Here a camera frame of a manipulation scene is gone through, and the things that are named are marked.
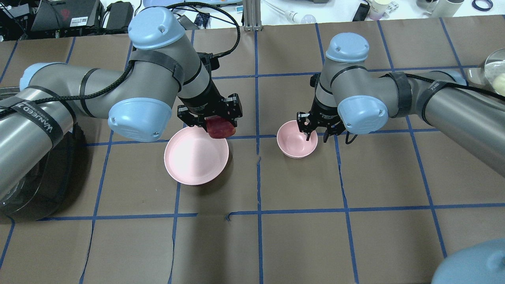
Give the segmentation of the aluminium frame post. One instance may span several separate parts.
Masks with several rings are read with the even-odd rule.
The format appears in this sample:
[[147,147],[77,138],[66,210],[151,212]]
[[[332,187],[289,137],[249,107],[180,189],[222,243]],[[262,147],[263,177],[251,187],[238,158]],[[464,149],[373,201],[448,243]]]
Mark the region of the aluminium frame post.
[[244,31],[263,30],[260,14],[260,2],[261,0],[242,0]]

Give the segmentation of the pink plate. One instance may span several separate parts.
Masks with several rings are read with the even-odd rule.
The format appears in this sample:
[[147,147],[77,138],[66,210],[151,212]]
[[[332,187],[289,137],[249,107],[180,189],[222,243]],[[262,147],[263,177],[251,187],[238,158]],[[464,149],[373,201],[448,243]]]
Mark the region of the pink plate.
[[163,160],[174,180],[183,185],[203,185],[223,172],[229,156],[227,140],[215,140],[202,128],[185,127],[170,138]]

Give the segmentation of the light bulb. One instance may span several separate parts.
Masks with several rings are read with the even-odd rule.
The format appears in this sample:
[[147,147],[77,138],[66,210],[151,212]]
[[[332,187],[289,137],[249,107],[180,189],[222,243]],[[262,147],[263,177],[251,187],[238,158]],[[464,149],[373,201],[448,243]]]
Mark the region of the light bulb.
[[317,23],[315,16],[311,14],[298,13],[297,11],[286,10],[281,14],[287,18],[288,21],[294,24],[312,24]]

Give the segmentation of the white round bun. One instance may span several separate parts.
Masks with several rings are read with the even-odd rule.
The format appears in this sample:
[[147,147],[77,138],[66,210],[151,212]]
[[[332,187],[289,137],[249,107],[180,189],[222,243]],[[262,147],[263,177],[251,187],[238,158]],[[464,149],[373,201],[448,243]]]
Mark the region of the white round bun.
[[497,75],[491,82],[491,86],[497,94],[505,96],[505,74]]

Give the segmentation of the pink bowl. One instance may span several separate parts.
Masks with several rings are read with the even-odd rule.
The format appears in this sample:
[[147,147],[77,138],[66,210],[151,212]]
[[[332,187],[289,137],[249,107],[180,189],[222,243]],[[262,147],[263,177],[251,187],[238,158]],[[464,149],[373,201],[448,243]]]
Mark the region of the pink bowl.
[[285,122],[278,129],[276,140],[280,151],[294,159],[307,157],[315,151],[318,144],[317,133],[307,135],[300,132],[295,120]]

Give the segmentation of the purple white cup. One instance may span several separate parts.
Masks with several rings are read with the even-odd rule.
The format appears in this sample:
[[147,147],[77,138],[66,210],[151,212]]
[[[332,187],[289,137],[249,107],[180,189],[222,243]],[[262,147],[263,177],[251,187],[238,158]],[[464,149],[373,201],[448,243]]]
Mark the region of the purple white cup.
[[373,21],[379,21],[386,9],[392,2],[391,0],[370,0],[370,9],[368,11],[368,17]]

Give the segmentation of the red apple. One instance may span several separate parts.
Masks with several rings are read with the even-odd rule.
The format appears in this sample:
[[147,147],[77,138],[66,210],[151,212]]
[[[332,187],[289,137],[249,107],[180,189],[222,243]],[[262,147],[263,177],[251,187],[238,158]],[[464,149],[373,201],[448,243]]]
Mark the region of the red apple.
[[206,118],[207,133],[213,139],[224,139],[235,135],[234,125],[220,116]]

